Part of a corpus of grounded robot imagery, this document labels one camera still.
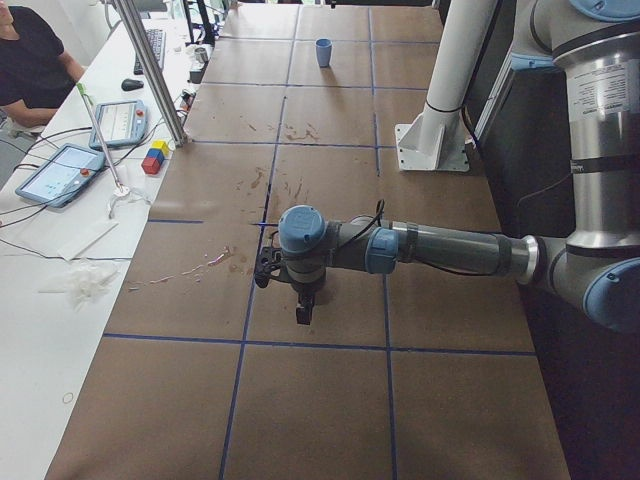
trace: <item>tile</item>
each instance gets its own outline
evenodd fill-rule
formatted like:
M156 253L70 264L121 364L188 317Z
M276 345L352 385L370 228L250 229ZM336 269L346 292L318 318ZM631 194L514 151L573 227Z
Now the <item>tile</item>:
M371 49L368 43L334 41L331 66L320 68L316 59L315 42L295 42L290 84L370 87L371 82Z
M433 74L437 45L375 43L374 85L393 88L428 88Z
M371 90L287 88L280 143L375 146Z
M248 338L268 342L385 346L384 293L380 275L327 271L316 294L311 325L296 323L298 295L290 285L271 281L256 289Z
M535 357L393 354L399 480L568 480Z
M424 110L427 91L376 89L374 105L378 127L378 143L395 147L395 128L399 123L413 123Z
M152 220L261 221L274 145L188 143L174 154Z
M185 130L209 142L276 141L285 87L201 85Z
M216 42L202 81L283 85L291 47L292 42L285 40L222 38Z
M259 233L241 224L148 223L105 331L242 339Z
M297 5L239 3L229 10L221 37L293 38Z
M389 276L395 347L532 352L515 281L399 264Z
M434 227L499 231L487 179L451 172L402 171L395 149L380 150L386 217Z
M384 352L249 346L225 480L391 478Z
M376 42L439 42L442 22L429 7L373 7L371 36Z
M46 478L217 477L238 352L103 338Z
M349 5L334 9L328 5L305 5L300 9L296 38L369 41L369 9Z
M373 214L379 183L373 148L281 145L267 219L277 222L288 208L301 204L312 205L326 220Z

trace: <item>white table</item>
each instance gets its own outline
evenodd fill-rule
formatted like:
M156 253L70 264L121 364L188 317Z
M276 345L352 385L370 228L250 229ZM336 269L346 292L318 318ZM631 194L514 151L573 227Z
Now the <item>white table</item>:
M164 75L169 92L176 98L187 87L190 59L185 53L184 37L176 24L153 21L147 27L161 26L167 31ZM121 25L107 41L87 69L82 83L98 103L140 99L149 109L149 129L160 120L160 111L150 87L123 92L120 83L133 76L134 51ZM89 116L79 93L74 90L43 132L44 136L62 130L89 126ZM153 139L169 140L160 125ZM58 136L52 141L87 145L88 132ZM153 200L164 172L146 176L140 163L150 144L137 148L118 167L127 186L143 189ZM55 148L42 142L23 163L41 164ZM127 151L114 154L121 158ZM31 170L17 170L0 191L0 212L30 205L14 190ZM115 184L104 172L76 200L62 210L47 209L33 218L0 229L0 239L57 256L58 249L83 235L96 222L107 221L107 202ZM3 224L24 218L37 208L1 215ZM82 252L82 257L132 257L145 222L149 205L144 201L118 202L117 226ZM41 479L56 452L69 416L78 397L87 370L109 318L118 291L129 266L128 260L66 262L44 259L0 243L0 478ZM66 293L40 293L47 283L64 286L67 279L78 278L78 270L112 273L104 288L81 303Z

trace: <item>cup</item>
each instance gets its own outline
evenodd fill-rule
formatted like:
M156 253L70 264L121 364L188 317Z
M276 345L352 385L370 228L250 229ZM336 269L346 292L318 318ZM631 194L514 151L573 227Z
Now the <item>cup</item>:
M319 38L316 40L316 58L318 66L325 68L329 66L331 60L331 40L328 38Z

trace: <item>white stand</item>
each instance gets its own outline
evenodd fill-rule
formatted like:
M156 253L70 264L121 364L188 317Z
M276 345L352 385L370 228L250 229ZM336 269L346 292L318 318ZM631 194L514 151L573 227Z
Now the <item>white stand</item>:
M424 111L412 124L396 125L401 170L469 170L460 107L496 4L451 1Z

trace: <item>computer mouse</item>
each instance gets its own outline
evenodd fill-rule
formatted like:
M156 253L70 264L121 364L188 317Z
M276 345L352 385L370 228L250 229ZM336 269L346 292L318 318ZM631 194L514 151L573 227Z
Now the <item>computer mouse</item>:
M122 85L120 85L120 88L122 88L125 92L137 90L142 87L144 87L144 82L142 80L135 80L133 78L125 78L122 81Z

